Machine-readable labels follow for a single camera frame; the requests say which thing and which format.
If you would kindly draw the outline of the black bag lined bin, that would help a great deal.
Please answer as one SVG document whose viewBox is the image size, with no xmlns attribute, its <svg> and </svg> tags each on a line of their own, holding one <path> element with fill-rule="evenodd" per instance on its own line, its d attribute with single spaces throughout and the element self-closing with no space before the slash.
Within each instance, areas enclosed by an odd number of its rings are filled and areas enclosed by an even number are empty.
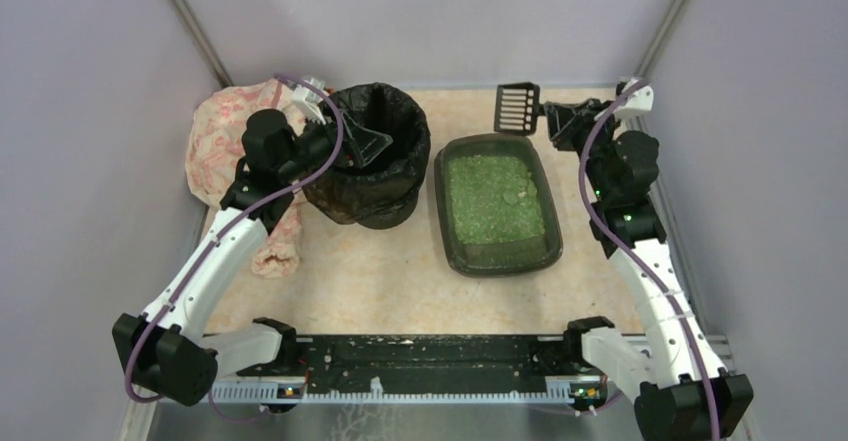
<svg viewBox="0 0 848 441">
<path fill-rule="evenodd" d="M 362 167 L 333 166 L 303 189 L 306 199 L 340 225 L 394 228 L 414 212 L 431 150 L 427 117 L 406 92 L 382 82 L 336 91 L 329 98 L 360 126 L 392 143 Z"/>
</svg>

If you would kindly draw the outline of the black litter scoop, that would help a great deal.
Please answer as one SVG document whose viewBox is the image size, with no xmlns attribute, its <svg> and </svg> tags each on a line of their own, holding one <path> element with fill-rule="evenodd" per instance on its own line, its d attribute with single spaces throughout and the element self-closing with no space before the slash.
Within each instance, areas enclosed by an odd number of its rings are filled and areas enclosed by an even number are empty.
<svg viewBox="0 0 848 441">
<path fill-rule="evenodd" d="M 532 82 L 500 84 L 496 89 L 494 124 L 496 133 L 530 136 L 542 115 L 540 86 Z"/>
</svg>

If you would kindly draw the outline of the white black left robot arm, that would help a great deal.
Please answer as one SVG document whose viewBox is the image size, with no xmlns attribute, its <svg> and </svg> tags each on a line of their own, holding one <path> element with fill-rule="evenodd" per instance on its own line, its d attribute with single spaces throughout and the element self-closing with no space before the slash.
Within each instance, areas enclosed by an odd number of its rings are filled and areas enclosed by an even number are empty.
<svg viewBox="0 0 848 441">
<path fill-rule="evenodd" d="M 140 403 L 163 398 L 193 406 L 217 379 L 255 367 L 293 364 L 295 330 L 259 318 L 248 327 L 207 335 L 209 318 L 240 266 L 269 237 L 296 190 L 331 166 L 363 168 L 395 141 L 333 110 L 295 133 L 285 114 L 264 109 L 246 122 L 243 157 L 209 231 L 162 293 L 137 316 L 121 315 L 112 336 L 125 390 Z"/>
</svg>

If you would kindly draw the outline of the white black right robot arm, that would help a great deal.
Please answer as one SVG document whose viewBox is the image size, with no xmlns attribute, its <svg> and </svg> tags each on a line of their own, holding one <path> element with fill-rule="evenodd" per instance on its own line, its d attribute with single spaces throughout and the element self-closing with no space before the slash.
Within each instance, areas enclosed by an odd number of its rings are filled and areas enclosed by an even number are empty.
<svg viewBox="0 0 848 441">
<path fill-rule="evenodd" d="M 599 369 L 632 402 L 645 440 L 725 440 L 754 398 L 744 374 L 728 368 L 707 341 L 678 280 L 667 234 L 649 191 L 658 177 L 658 141 L 615 132 L 608 103 L 543 103 L 548 135 L 581 160 L 581 198 L 607 260 L 635 302 L 649 345 L 642 352 L 608 319 L 569 323 L 570 351 Z"/>
</svg>

